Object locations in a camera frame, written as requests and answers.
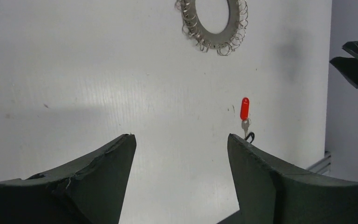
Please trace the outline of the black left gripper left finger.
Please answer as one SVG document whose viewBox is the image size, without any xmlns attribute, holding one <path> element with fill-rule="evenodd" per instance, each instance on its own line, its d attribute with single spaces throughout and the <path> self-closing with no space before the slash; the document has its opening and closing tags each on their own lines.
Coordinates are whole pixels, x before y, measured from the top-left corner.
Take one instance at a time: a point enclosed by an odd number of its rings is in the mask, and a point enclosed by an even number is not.
<svg viewBox="0 0 358 224">
<path fill-rule="evenodd" d="M 136 151 L 133 134 L 27 179 L 0 182 L 0 224 L 117 224 Z"/>
</svg>

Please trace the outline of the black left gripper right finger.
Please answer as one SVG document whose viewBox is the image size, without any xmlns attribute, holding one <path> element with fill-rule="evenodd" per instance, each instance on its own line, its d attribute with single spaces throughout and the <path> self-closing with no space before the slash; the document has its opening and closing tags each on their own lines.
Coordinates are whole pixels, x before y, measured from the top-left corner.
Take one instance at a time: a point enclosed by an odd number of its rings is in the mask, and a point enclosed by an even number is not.
<svg viewBox="0 0 358 224">
<path fill-rule="evenodd" d="M 358 224 L 358 182 L 297 167 L 230 134 L 239 210 L 224 224 Z"/>
</svg>

